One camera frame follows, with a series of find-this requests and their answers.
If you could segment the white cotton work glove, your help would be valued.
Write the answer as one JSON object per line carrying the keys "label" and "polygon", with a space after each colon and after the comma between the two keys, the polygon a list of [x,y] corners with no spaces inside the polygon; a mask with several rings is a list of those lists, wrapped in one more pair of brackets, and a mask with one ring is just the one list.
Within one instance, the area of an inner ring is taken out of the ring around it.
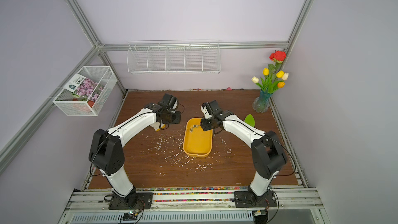
{"label": "white cotton work glove", "polygon": [[150,126],[153,127],[155,131],[160,131],[161,129],[166,127],[166,124],[155,122],[155,123],[151,124]]}

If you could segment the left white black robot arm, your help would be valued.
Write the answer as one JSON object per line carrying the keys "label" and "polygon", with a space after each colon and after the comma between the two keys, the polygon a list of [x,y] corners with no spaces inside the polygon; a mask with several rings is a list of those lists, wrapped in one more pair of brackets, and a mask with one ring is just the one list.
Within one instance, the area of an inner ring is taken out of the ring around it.
{"label": "left white black robot arm", "polygon": [[89,161],[104,175],[116,196],[126,199],[133,194],[134,185],[124,169],[124,146],[143,129],[163,130],[180,123],[179,102],[150,103],[125,122],[108,130],[98,129],[89,152]]}

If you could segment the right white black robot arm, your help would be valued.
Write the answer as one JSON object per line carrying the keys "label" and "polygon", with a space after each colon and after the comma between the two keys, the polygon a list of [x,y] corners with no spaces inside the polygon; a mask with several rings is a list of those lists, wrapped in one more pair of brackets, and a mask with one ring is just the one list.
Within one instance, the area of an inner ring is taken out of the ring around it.
{"label": "right white black robot arm", "polygon": [[200,125],[204,131],[220,128],[250,147],[256,173],[249,191],[257,197],[265,195],[273,178],[288,162],[288,156],[276,133],[256,129],[230,111],[216,113],[205,108],[201,111],[204,116]]}

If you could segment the yellow plastic storage box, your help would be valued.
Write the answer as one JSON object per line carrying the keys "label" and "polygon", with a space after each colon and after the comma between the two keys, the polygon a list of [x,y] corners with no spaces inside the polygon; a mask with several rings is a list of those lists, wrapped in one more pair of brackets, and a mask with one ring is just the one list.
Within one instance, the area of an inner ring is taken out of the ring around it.
{"label": "yellow plastic storage box", "polygon": [[[205,158],[212,150],[213,131],[203,131],[200,126],[201,118],[191,118],[186,125],[183,141],[183,151],[190,157]],[[190,128],[197,124],[200,127],[190,133]]]}

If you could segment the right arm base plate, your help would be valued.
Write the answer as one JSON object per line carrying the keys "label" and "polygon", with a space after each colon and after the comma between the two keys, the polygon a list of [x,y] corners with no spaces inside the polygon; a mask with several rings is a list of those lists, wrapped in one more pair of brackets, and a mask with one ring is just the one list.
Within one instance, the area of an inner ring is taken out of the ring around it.
{"label": "right arm base plate", "polygon": [[270,190],[261,196],[257,196],[250,191],[236,191],[232,202],[235,203],[237,208],[269,208],[278,205],[275,194]]}

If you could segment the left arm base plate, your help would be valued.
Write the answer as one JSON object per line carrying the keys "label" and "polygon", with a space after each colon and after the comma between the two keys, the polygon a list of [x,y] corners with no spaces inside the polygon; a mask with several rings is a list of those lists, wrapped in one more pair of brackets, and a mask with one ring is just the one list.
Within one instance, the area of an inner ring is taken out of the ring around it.
{"label": "left arm base plate", "polygon": [[121,209],[150,209],[153,200],[153,193],[150,192],[133,192],[127,197],[122,197],[116,193],[113,193],[112,198],[109,202],[109,210],[121,210]]}

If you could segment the green yellow toy trowel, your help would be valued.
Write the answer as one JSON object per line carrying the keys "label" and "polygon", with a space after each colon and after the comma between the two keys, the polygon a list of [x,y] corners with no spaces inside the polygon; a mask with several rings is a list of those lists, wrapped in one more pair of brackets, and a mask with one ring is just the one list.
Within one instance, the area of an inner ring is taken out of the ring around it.
{"label": "green yellow toy trowel", "polygon": [[251,127],[255,127],[255,125],[256,125],[255,118],[254,118],[254,116],[253,116],[252,114],[248,114],[248,115],[245,117],[244,122],[245,122],[246,124],[250,125]]}

